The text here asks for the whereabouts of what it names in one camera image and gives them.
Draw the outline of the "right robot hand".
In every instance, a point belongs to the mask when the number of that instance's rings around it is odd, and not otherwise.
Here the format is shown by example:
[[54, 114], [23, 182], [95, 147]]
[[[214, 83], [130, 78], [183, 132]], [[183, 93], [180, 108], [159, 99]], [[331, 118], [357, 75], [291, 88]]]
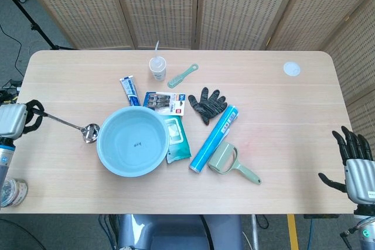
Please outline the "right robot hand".
[[325, 174], [318, 176], [327, 186], [346, 193], [357, 205], [375, 206], [375, 158], [367, 139], [341, 126], [343, 135], [332, 131], [342, 159], [345, 182], [329, 179]]

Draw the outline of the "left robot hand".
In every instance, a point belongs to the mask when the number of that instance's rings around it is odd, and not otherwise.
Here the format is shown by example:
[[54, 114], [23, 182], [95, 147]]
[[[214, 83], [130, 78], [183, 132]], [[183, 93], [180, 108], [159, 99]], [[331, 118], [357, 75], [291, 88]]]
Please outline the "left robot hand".
[[0, 137], [16, 140], [23, 134], [37, 130], [45, 116], [45, 109], [38, 100], [1, 105]]

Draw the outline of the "steel ladle with black handle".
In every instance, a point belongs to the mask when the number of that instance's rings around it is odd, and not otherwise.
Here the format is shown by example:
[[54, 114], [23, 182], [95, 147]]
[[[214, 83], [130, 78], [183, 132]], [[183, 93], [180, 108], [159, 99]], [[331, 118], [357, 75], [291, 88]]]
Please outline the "steel ladle with black handle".
[[77, 126], [77, 125], [74, 125], [74, 124], [69, 123], [67, 121], [64, 121], [64, 120], [62, 120], [62, 119], [60, 119], [58, 117], [55, 117], [53, 115], [50, 115], [50, 114], [46, 113], [46, 112], [44, 112], [44, 111], [42, 111], [40, 109], [32, 108], [31, 111], [34, 114], [37, 114], [37, 115], [39, 115], [41, 117], [50, 118], [50, 119], [52, 119], [54, 121], [57, 121], [57, 122], [59, 122], [61, 124], [67, 125], [69, 127], [72, 127], [74, 129], [80, 131], [81, 134], [82, 134], [82, 137], [83, 137], [83, 141], [85, 143], [94, 143], [97, 140], [97, 138], [98, 138], [98, 134], [99, 134], [99, 131], [100, 131], [100, 126], [97, 125], [97, 124], [88, 124], [88, 125], [82, 127], [82, 126]]

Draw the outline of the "tape roll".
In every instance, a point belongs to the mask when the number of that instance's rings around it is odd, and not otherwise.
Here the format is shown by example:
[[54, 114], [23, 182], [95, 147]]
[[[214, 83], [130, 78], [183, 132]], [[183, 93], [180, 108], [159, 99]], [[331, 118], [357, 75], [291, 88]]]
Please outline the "tape roll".
[[23, 179], [6, 178], [0, 192], [0, 208], [20, 205], [28, 193], [28, 185]]

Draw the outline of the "yellow floor tape strip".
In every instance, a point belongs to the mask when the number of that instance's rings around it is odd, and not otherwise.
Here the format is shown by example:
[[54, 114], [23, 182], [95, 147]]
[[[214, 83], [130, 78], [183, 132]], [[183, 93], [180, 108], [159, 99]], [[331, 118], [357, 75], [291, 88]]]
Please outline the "yellow floor tape strip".
[[287, 214], [287, 222], [291, 250], [299, 250], [295, 216], [293, 214]]

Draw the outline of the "black tripod stand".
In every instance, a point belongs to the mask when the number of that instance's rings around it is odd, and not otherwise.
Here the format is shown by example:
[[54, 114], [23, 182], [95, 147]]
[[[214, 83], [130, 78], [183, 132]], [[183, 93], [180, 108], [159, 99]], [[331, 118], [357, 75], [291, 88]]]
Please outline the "black tripod stand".
[[30, 28], [38, 32], [41, 37], [45, 40], [45, 42], [51, 47], [52, 50], [74, 50], [71, 47], [64, 47], [54, 44], [50, 38], [45, 34], [45, 32], [41, 29], [41, 27], [33, 20], [33, 18], [29, 15], [26, 9], [21, 5], [18, 0], [12, 0], [12, 2], [18, 7], [18, 9], [23, 13], [23, 15], [27, 18], [30, 22]]

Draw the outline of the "blue white toothpaste tube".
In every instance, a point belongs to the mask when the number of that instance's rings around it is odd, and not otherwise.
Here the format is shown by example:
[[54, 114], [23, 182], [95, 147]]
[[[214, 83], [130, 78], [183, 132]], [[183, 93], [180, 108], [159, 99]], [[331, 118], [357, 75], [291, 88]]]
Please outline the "blue white toothpaste tube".
[[134, 76], [125, 76], [120, 79], [120, 83], [127, 95], [129, 104], [131, 106], [141, 106], [137, 89], [134, 83]]

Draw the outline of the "light blue plastic basin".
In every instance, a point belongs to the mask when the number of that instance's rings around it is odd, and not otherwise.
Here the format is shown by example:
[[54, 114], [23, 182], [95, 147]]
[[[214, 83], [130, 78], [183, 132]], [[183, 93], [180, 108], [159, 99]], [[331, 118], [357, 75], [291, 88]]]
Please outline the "light blue plastic basin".
[[166, 158], [169, 132], [161, 115], [142, 106], [113, 112], [100, 128], [97, 154], [103, 166], [121, 177], [139, 177]]

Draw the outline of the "white round table grommet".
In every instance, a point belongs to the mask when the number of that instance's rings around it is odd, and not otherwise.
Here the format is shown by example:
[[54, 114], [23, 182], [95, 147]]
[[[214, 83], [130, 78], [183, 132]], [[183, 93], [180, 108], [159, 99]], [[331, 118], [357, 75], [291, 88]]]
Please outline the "white round table grommet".
[[301, 73], [301, 68], [298, 63], [293, 61], [288, 61], [283, 65], [284, 73], [291, 77], [299, 76]]

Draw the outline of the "green lint roller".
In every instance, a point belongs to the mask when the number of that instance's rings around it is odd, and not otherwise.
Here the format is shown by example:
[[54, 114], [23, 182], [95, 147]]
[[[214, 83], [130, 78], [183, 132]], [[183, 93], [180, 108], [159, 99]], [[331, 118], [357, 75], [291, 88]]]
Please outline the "green lint roller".
[[260, 177], [241, 164], [238, 157], [238, 149], [234, 145], [223, 141], [208, 161], [208, 166], [219, 174], [228, 174], [232, 170], [238, 170], [247, 180], [260, 185], [262, 183]]

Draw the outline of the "blue cling film roll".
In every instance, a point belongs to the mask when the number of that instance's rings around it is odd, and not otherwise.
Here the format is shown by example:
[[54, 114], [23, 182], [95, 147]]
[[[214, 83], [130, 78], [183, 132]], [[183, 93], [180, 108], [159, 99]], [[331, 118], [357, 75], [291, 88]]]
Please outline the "blue cling film roll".
[[204, 144], [202, 145], [192, 162], [190, 163], [189, 168], [191, 170], [196, 173], [200, 173], [203, 170], [204, 166], [209, 161], [216, 148], [228, 134], [231, 123], [237, 117], [238, 108], [233, 105], [229, 105], [223, 112], [219, 121], [205, 140]]

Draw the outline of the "clear plastic cup with straw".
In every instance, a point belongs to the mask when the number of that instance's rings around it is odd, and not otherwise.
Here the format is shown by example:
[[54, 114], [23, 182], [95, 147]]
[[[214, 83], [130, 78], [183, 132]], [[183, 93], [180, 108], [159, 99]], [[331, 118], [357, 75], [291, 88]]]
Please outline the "clear plastic cup with straw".
[[156, 81], [164, 81], [166, 77], [166, 60], [158, 53], [159, 41], [155, 45], [154, 57], [149, 61], [149, 69]]

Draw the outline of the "blue carded retail package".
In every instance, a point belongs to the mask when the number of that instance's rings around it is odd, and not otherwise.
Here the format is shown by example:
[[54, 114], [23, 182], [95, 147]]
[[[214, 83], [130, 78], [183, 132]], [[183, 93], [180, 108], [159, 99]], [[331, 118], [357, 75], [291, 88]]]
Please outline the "blue carded retail package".
[[186, 94], [148, 91], [143, 106], [160, 115], [183, 116], [185, 112]]

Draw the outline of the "green wet wipes pack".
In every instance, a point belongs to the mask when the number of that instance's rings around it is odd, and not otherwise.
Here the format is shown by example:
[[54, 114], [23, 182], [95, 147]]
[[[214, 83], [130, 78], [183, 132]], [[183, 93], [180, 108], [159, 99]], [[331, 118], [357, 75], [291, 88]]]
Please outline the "green wet wipes pack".
[[182, 124], [181, 116], [163, 115], [168, 132], [169, 148], [166, 155], [167, 164], [191, 157], [190, 146]]

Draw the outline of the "wooden perforated folding screen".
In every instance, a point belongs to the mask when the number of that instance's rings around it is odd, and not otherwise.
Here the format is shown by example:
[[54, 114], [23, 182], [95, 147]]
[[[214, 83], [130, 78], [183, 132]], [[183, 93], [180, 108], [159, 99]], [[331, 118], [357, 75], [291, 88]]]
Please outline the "wooden perforated folding screen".
[[38, 0], [78, 49], [321, 50], [375, 142], [375, 0]]

